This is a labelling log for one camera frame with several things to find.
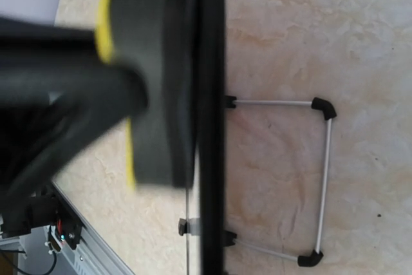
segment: metal rod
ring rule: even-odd
[[[254,249],[255,251],[264,252],[266,254],[271,254],[273,256],[277,256],[277,257],[282,258],[282,259],[287,259],[287,260],[290,260],[290,261],[297,262],[297,257],[291,256],[289,254],[283,254],[281,252],[271,251],[270,249],[266,249],[266,248],[262,248],[262,247],[259,247],[259,246],[256,246],[256,245],[252,245],[252,244],[249,244],[247,242],[241,241],[239,239],[235,239],[234,242],[239,244],[239,245],[248,247],[250,249]]]
[[[235,100],[235,104],[250,104],[258,106],[311,106],[312,101],[288,101],[288,100]]]
[[[315,251],[319,254],[321,250],[321,239],[323,229],[324,205],[326,201],[326,188],[328,187],[328,171],[329,171],[329,153],[330,153],[330,136],[332,132],[332,119],[326,123],[326,149],[323,164],[323,181],[322,181],[322,196],[321,196],[321,211],[319,213],[319,225],[317,226],[317,238]]]

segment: black plastic joint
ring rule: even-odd
[[[314,98],[311,108],[322,111],[325,120],[334,119],[337,116],[333,104],[324,99]]]
[[[312,251],[310,256],[299,256],[297,257],[297,264],[300,267],[315,267],[323,258],[323,253],[319,251],[317,253],[315,250]]]
[[[225,230],[225,239],[224,239],[224,247],[234,246],[236,243],[234,240],[238,237],[238,235],[234,232],[226,231]]]
[[[227,109],[235,109],[236,105],[234,103],[238,98],[235,96],[225,96],[225,106]]]
[[[180,218],[178,228],[179,228],[179,235],[180,236],[185,235],[187,233],[187,220]]]

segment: black corner connector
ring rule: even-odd
[[[297,257],[297,264],[300,267],[315,267],[323,258],[323,253],[319,251],[317,253],[315,250],[312,251],[310,256],[299,256]]]
[[[236,105],[234,103],[235,100],[238,98],[235,96],[225,96],[225,106],[227,109],[234,109],[236,108]]]
[[[185,235],[187,233],[187,220],[180,218],[178,228],[179,228],[179,235],[180,236]]]
[[[314,98],[311,108],[322,111],[325,120],[334,119],[337,116],[333,104],[324,99]]]
[[[225,230],[225,239],[224,239],[224,247],[234,246],[236,243],[234,240],[238,237],[238,235],[234,232],[226,231]]]

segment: beige marbled tabletop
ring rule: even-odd
[[[61,0],[58,23],[93,26],[98,0]],[[237,275],[412,271],[412,0],[227,0],[228,92],[330,99],[333,125],[324,260],[315,269],[238,246]],[[184,274],[183,193],[127,190],[119,126],[58,179],[137,274]],[[315,244],[324,140],[319,114],[228,114],[227,224],[290,254]]]

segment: metal bracket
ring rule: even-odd
[[[317,111],[322,111],[324,119],[326,121],[326,140],[325,140],[325,152],[323,162],[323,179],[321,188],[321,205],[319,211],[319,221],[317,226],[317,237],[315,249],[309,256],[292,256],[289,254],[283,254],[282,252],[272,251],[270,249],[262,248],[257,245],[253,245],[249,242],[237,239],[235,236],[233,242],[254,249],[256,251],[271,254],[282,259],[291,260],[297,262],[300,267],[314,267],[323,258],[321,252],[321,240],[323,231],[323,218],[324,218],[324,206],[326,203],[326,188],[328,186],[328,172],[329,172],[329,157],[330,157],[330,138],[332,133],[332,119],[337,116],[334,106],[327,100],[314,98],[312,101],[287,101],[287,100],[239,100],[234,96],[226,96],[226,108],[234,109],[237,105],[260,105],[260,106],[301,106],[309,107]]]

